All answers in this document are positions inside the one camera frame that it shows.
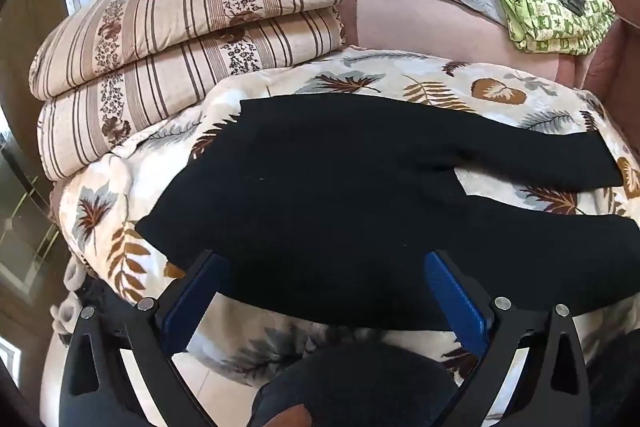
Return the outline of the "black pants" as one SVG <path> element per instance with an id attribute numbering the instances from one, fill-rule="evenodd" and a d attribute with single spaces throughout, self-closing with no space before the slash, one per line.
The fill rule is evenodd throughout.
<path id="1" fill-rule="evenodd" d="M 548 135 L 356 94 L 255 98 L 173 179 L 137 232 L 180 269 L 225 257 L 222 293 L 323 324 L 440 331 L 424 279 L 445 251 L 489 294 L 588 313 L 639 289 L 639 229 L 466 194 L 456 171 L 565 193 L 619 186 L 596 132 Z"/>

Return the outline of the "white socks on floor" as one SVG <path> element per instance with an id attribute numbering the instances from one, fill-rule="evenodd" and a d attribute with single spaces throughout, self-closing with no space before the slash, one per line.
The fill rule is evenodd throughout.
<path id="1" fill-rule="evenodd" d="M 80 312 L 84 309 L 90 281 L 85 265 L 76 257 L 71 257 L 63 275 L 67 295 L 59 305 L 50 306 L 53 332 L 64 346 L 70 344 Z"/>

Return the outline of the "operator dark trouser leg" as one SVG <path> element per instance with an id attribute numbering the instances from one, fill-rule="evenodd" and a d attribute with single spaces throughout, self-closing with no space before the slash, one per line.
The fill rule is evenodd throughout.
<path id="1" fill-rule="evenodd" d="M 458 385 L 440 363 L 385 343 L 321 349 L 255 395 L 251 426 L 429 426 Z"/>

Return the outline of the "striped floral folded quilt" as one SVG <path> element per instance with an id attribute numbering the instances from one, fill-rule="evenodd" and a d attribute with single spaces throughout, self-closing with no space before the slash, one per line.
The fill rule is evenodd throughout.
<path id="1" fill-rule="evenodd" d="M 343 1 L 93 1 L 44 39 L 30 65 L 44 174 L 73 176 L 224 78 L 338 49 Z"/>

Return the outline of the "green patterned cloth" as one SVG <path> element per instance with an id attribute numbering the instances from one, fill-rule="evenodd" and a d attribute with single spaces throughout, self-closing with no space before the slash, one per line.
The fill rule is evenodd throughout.
<path id="1" fill-rule="evenodd" d="M 500 0 L 517 49 L 538 54 L 588 55 L 615 22 L 610 0 Z"/>

